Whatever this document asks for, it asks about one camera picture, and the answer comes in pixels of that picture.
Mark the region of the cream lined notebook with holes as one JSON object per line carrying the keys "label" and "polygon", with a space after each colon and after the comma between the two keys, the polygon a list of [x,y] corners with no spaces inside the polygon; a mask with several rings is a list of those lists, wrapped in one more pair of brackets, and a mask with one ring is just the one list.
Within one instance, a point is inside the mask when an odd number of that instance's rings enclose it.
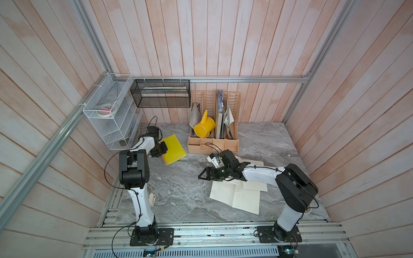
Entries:
{"label": "cream lined notebook with holes", "polygon": [[258,215],[260,194],[259,190],[244,189],[241,185],[213,181],[209,198],[235,209]]}

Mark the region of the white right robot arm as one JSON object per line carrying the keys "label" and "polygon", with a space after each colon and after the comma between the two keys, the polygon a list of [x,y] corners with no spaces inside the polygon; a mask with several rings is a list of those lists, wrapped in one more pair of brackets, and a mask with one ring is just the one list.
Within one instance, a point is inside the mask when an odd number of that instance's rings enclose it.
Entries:
{"label": "white right robot arm", "polygon": [[260,182],[278,186],[286,202],[281,215],[274,223],[273,232],[278,241],[292,233],[304,213],[316,201],[318,188],[297,165],[265,167],[251,162],[240,162],[230,150],[208,156],[213,167],[206,167],[198,178],[206,181]]}

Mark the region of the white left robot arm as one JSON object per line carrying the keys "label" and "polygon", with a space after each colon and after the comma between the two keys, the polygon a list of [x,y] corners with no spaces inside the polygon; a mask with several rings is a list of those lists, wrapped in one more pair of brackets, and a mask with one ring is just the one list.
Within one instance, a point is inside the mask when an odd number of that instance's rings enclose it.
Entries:
{"label": "white left robot arm", "polygon": [[148,156],[157,158],[168,151],[161,139],[161,130],[149,126],[146,134],[139,137],[131,150],[123,150],[119,154],[119,182],[130,194],[136,213],[132,238],[147,245],[159,238],[156,218],[149,204],[147,184],[150,177]]}

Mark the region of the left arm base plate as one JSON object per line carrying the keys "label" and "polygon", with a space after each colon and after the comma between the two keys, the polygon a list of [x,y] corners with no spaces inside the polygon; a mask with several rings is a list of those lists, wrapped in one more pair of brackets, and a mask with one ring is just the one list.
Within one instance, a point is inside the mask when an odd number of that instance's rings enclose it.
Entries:
{"label": "left arm base plate", "polygon": [[136,227],[132,232],[130,246],[170,246],[174,241],[174,229],[153,229]]}

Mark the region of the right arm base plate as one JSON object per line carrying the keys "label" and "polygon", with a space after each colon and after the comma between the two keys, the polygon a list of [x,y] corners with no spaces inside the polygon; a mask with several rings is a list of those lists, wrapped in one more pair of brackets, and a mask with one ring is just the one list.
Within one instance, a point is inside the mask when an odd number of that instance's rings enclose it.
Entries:
{"label": "right arm base plate", "polygon": [[285,231],[278,224],[273,226],[258,226],[255,235],[260,243],[301,243],[302,237],[297,226],[291,231]]}

